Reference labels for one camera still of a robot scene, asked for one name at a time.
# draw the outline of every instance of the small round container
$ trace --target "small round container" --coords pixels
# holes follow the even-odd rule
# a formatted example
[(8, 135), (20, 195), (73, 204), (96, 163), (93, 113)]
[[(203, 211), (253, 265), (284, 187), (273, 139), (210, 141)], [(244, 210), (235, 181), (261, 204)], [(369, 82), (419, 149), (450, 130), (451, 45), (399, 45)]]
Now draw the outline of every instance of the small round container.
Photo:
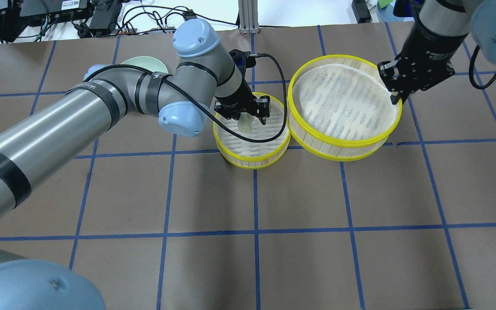
[(356, 161), (376, 152), (401, 118), (401, 100), (376, 65), (350, 55), (313, 59), (288, 87), (291, 135), (311, 153), (333, 161)]
[(122, 63), (122, 65), (136, 65), (152, 72), (167, 73), (166, 65), (159, 59), (150, 56), (138, 56), (130, 58)]
[[(255, 96), (269, 96), (263, 93), (254, 93)], [(250, 139), (267, 139), (279, 132), (284, 120), (284, 105), (274, 98), (270, 97), (270, 117), (266, 125), (261, 125), (260, 120), (254, 118), (252, 122), (252, 132), (244, 133), (239, 131), (237, 121), (227, 120), (220, 114), (215, 117), (228, 128), (240, 135)], [(238, 139), (221, 127), (213, 124), (215, 143), (221, 155), (230, 163), (244, 169), (261, 169), (268, 167), (279, 160), (285, 153), (288, 142), (290, 141), (290, 132), (288, 127), (284, 128), (283, 133), (276, 140), (268, 143), (249, 143)]]

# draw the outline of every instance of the white object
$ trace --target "white object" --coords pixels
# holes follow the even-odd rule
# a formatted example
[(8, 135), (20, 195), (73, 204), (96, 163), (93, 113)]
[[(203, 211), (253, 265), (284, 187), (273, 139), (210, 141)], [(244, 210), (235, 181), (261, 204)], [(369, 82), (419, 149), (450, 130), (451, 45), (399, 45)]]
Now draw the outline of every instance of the white object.
[(240, 132), (250, 133), (252, 132), (252, 122), (254, 117), (248, 113), (241, 113), (238, 121), (238, 128)]
[(122, 63), (122, 65), (136, 65), (152, 72), (167, 73), (167, 67), (162, 61), (150, 56), (139, 56), (130, 58)]

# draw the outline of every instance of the black box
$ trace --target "black box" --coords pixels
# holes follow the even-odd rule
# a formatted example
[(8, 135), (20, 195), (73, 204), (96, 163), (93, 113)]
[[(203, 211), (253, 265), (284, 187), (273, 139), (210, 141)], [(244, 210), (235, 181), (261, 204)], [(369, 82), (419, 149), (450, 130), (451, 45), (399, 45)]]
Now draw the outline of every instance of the black box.
[(74, 19), (87, 19), (93, 15), (93, 8), (89, 0), (24, 0), (20, 17), (31, 27), (41, 26), (46, 16), (49, 23), (69, 22)]

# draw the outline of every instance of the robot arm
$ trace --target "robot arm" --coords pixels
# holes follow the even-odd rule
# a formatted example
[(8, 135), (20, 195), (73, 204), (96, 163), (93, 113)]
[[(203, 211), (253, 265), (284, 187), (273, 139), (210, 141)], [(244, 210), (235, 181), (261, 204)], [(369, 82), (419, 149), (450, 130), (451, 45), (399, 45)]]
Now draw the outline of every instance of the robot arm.
[(265, 98), (252, 94), (207, 22), (185, 22), (173, 41), (181, 56), (175, 76), (111, 65), (0, 134), (0, 218), (129, 112), (155, 116), (178, 135), (197, 136), (207, 116), (164, 79), (187, 90), (205, 109), (215, 96), (229, 118), (238, 120), (248, 112), (264, 123), (269, 114)]
[(393, 104), (453, 76), (451, 57), (470, 30), (496, 65), (496, 0), (411, 0), (410, 5), (415, 25), (403, 49), (393, 61), (378, 64)]

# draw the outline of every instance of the blue joint cap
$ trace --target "blue joint cap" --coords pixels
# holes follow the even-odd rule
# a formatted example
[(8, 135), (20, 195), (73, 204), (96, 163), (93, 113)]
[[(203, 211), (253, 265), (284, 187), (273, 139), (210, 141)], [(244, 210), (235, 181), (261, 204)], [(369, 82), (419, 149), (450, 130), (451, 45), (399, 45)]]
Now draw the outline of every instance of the blue joint cap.
[(158, 123), (165, 130), (179, 136), (195, 137), (200, 134), (208, 116), (190, 101), (168, 104), (160, 109)]
[(208, 53), (217, 47), (219, 41), (219, 35), (207, 21), (195, 18), (177, 28), (173, 46), (179, 56), (193, 58)]
[(91, 68), (89, 68), (87, 70), (87, 73), (85, 73), (85, 75), (83, 76), (83, 79), (86, 79), (88, 76), (91, 75), (91, 73), (97, 71), (98, 69), (102, 69), (104, 67), (108, 67), (109, 65), (101, 65), (101, 64), (98, 64), (98, 65), (92, 65)]

